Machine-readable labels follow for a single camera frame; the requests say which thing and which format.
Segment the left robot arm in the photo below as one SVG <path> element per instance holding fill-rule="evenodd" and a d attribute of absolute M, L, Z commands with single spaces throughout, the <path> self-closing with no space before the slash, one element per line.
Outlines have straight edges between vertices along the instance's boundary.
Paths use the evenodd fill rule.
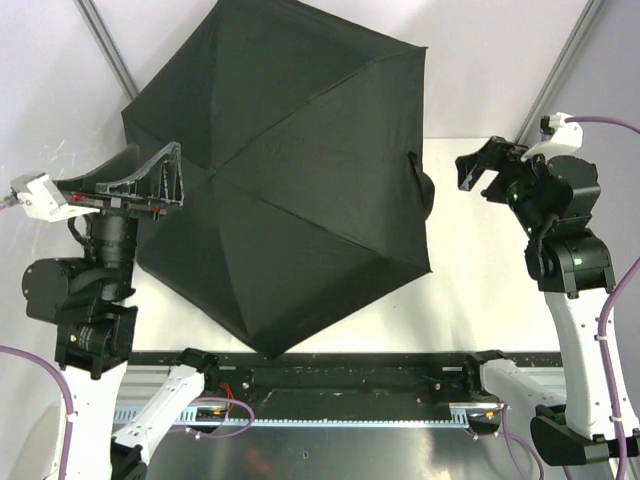
<path fill-rule="evenodd" d="M 123 428 L 112 427 L 133 350 L 138 310 L 129 304 L 138 225 L 184 202 L 181 147 L 171 142 L 147 161 L 137 145 L 89 173 L 54 180 L 28 173 L 11 184 L 27 216 L 73 227 L 79 257 L 40 259 L 22 278 L 28 317 L 56 328 L 54 359 L 64 386 L 57 445 L 59 479 L 142 479 L 182 411 L 221 382 L 213 354 L 189 348 L 162 386 Z"/>

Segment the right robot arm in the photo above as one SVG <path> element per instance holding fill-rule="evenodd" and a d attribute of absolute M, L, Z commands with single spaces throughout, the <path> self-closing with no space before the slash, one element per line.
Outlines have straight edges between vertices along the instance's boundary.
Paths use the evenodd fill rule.
<path fill-rule="evenodd" d="M 482 195 L 507 205 L 527 234 L 527 271 L 551 313 L 565 378 L 564 394 L 555 395 L 493 350 L 468 356 L 469 391 L 523 414 L 546 464 L 615 459 L 624 472 L 639 455 L 639 419 L 615 377 L 621 369 L 613 318 L 602 310 L 619 284 L 608 247 L 588 227 L 600 196 L 596 166 L 568 153 L 530 154 L 497 136 L 455 166 L 462 191 L 495 172 Z"/>

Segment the black folding umbrella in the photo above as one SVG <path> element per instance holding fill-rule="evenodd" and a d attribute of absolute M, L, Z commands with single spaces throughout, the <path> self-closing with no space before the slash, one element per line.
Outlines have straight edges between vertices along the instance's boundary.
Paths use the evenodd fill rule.
<path fill-rule="evenodd" d="M 300 1 L 219 1 L 123 110 L 177 142 L 182 208 L 138 263 L 276 357 L 427 275 L 426 48 Z"/>

